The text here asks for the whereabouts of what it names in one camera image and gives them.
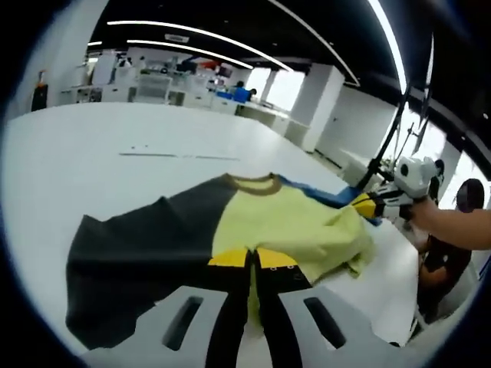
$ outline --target table surface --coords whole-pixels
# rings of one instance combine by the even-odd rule
[[[345,187],[308,154],[255,120],[182,107],[54,107],[11,120],[4,139],[2,206],[8,249],[31,302],[74,353],[86,349],[64,323],[65,265],[83,214],[105,220],[225,172],[250,177],[281,173],[329,192]],[[132,146],[165,147],[178,157],[119,155]],[[367,222],[367,228],[377,245],[374,261],[358,279],[341,272],[322,284],[367,316],[379,337],[405,344],[416,306],[417,251],[389,222],[378,228]],[[245,338],[238,366],[268,356],[264,337]]]

